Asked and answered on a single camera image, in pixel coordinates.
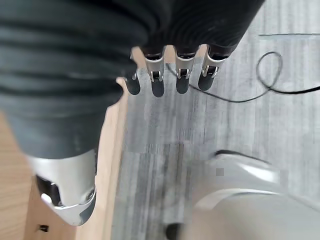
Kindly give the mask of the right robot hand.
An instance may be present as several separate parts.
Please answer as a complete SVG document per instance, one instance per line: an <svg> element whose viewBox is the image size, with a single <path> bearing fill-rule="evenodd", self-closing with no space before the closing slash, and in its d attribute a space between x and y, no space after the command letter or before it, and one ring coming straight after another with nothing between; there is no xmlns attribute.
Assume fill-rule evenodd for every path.
<svg viewBox="0 0 320 240"><path fill-rule="evenodd" d="M125 80L140 83L141 49L155 97L164 94L164 51L175 49L176 90L187 92L195 55L208 90L263 5L261 0L3 0L0 108L36 177L42 200L72 226L96 204L101 130Z"/></svg>

